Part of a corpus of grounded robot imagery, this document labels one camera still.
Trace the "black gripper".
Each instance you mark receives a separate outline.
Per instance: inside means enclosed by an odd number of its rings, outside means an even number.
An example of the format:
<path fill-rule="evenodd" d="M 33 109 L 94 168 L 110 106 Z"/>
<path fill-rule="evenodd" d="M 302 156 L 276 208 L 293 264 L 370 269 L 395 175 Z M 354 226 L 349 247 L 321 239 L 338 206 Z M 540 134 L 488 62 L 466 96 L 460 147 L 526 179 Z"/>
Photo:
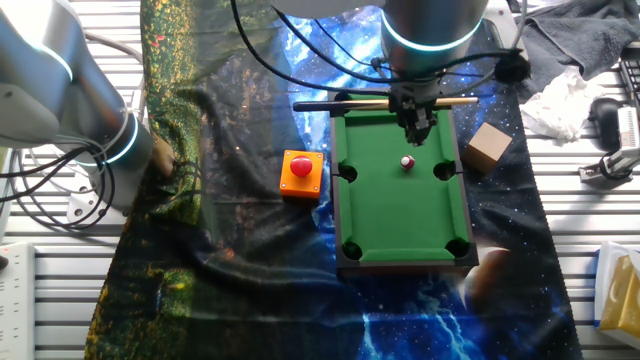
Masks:
<path fill-rule="evenodd" d="M 423 86 L 393 84 L 389 95 L 389 111 L 396 115 L 397 124 L 405 128 L 406 141 L 422 146 L 433 126 L 437 97 Z"/>

